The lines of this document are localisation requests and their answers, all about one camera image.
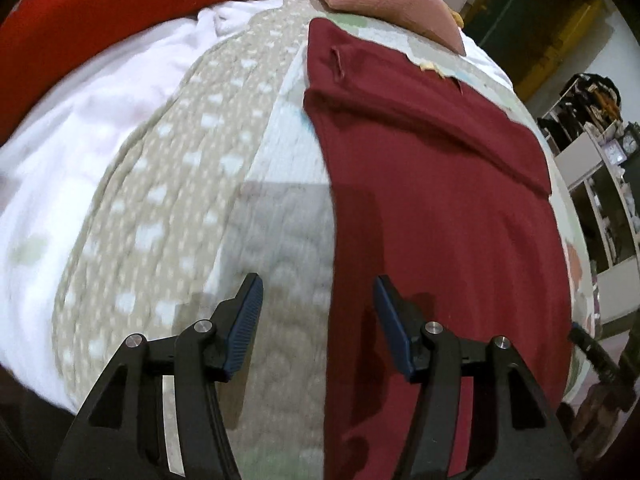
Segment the dark red sweater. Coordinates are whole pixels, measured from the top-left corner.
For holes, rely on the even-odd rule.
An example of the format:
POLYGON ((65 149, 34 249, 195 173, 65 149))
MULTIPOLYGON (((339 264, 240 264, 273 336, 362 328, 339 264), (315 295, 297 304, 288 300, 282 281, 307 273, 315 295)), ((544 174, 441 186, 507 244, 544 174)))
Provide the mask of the dark red sweater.
POLYGON ((508 337, 558 405, 572 302, 536 136, 468 84, 326 18, 309 25, 307 73, 335 212, 326 478, 390 478, 416 403, 374 310, 380 275, 461 338, 508 337))

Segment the patchwork heart quilt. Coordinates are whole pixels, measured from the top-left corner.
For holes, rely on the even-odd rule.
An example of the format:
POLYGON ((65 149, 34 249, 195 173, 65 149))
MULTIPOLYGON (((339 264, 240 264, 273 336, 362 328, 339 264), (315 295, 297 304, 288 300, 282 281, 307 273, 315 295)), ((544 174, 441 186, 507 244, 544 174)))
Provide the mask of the patchwork heart quilt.
POLYGON ((414 32, 322 0, 284 0, 204 54, 178 96, 125 142, 96 191, 54 307, 58 368, 80 410, 129 335, 176 336, 258 274, 264 296, 254 338, 239 373, 216 387, 237 479, 329 479, 335 212, 304 107, 316 18, 468 84, 536 136, 570 280, 570 324, 592 304, 567 187, 511 88, 414 32))

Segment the white fleece blanket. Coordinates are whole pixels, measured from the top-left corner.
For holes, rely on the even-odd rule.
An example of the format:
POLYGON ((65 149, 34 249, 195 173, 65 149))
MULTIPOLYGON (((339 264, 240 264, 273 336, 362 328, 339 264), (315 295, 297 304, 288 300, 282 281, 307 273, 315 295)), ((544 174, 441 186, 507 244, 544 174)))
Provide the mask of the white fleece blanket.
POLYGON ((1 364, 73 411, 52 350, 54 297, 105 169, 218 42, 283 0, 230 0, 138 32, 59 82, 1 149, 1 364))

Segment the cluttered white shelf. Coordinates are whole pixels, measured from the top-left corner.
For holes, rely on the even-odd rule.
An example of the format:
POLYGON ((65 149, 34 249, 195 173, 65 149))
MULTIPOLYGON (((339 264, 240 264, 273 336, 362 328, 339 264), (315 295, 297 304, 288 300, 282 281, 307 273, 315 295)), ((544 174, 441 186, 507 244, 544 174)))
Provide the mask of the cluttered white shelf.
POLYGON ((639 305, 639 207, 625 179, 622 98, 605 76, 579 73, 537 119, 570 190, 596 279, 600 321, 639 305))

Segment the wooden door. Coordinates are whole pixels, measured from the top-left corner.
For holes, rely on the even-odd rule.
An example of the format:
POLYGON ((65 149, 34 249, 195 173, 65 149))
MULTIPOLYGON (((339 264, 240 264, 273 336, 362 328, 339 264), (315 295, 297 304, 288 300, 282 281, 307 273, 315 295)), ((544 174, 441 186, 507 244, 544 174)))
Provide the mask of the wooden door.
POLYGON ((602 0, 474 0, 464 31, 527 101, 582 41, 602 6, 602 0))

